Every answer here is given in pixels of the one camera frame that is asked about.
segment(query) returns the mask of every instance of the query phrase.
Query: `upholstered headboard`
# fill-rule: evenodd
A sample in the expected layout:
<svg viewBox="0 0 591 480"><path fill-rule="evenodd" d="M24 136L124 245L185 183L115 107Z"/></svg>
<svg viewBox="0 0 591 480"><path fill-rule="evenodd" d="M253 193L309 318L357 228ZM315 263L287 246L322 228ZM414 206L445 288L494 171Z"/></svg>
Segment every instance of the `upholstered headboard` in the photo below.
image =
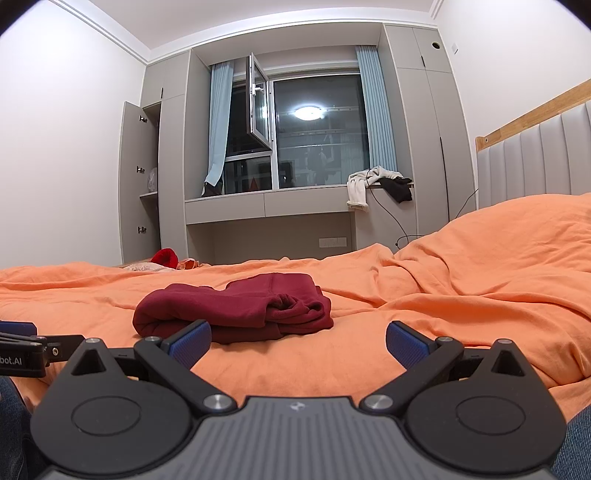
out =
<svg viewBox="0 0 591 480"><path fill-rule="evenodd" d="M590 99L588 80L478 137L479 207L540 193L591 192Z"/></svg>

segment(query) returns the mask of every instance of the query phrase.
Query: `open cabinet door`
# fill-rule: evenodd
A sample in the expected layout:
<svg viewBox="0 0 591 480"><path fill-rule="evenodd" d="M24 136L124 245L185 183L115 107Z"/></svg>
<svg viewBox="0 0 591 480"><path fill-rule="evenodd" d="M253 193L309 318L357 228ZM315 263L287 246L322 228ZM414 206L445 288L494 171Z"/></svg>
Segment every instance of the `open cabinet door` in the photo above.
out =
<svg viewBox="0 0 591 480"><path fill-rule="evenodd" d="M158 193L148 175L158 166L158 127L139 106L125 102L119 147L119 229L123 263L152 258L160 249Z"/></svg>

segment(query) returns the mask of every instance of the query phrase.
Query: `light blue curtain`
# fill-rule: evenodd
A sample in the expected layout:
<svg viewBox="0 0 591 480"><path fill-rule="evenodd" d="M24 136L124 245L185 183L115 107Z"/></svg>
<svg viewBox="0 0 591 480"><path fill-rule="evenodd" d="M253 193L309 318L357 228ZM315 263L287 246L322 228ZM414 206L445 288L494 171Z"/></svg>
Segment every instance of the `light blue curtain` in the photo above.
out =
<svg viewBox="0 0 591 480"><path fill-rule="evenodd" d="M205 182L214 187L222 176L223 164L226 160L233 77L233 60L216 63L212 67L212 89L209 102L209 169Z"/></svg>
<svg viewBox="0 0 591 480"><path fill-rule="evenodd" d="M382 166L386 170L398 171L392 121L378 49L372 45L357 45L355 51L368 121L369 166Z"/></svg>

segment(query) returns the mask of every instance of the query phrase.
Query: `dark red sweatshirt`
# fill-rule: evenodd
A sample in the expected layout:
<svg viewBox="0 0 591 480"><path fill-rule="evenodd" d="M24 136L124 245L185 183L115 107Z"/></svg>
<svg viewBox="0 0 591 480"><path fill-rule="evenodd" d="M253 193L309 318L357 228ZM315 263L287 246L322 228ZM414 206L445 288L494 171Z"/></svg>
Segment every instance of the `dark red sweatshirt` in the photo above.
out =
<svg viewBox="0 0 591 480"><path fill-rule="evenodd" d="M224 290L172 284L139 303L133 324L141 336L166 338L195 320L209 322L218 343L277 340L333 326L330 300L303 273L261 274Z"/></svg>

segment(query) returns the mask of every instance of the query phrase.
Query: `cabinet shelf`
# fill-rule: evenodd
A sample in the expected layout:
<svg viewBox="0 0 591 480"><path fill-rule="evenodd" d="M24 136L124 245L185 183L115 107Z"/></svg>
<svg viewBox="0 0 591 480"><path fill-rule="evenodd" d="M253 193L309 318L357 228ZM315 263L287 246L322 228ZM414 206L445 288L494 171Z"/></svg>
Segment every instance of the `cabinet shelf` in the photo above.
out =
<svg viewBox="0 0 591 480"><path fill-rule="evenodd" d="M157 199L158 198L158 192L148 192L148 193L144 193L142 195L139 196L140 199Z"/></svg>

